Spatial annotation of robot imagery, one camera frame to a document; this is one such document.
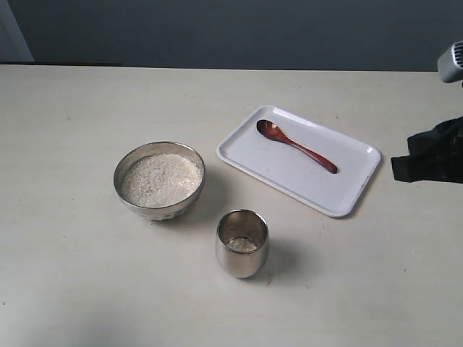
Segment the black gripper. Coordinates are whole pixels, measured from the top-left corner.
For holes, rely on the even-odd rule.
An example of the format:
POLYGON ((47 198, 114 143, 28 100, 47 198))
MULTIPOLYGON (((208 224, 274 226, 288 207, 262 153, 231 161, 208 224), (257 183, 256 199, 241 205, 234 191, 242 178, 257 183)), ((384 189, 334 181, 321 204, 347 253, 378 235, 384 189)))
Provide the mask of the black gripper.
POLYGON ((394 179, 462 183, 462 118, 449 119, 407 139, 409 154, 391 158, 394 179))

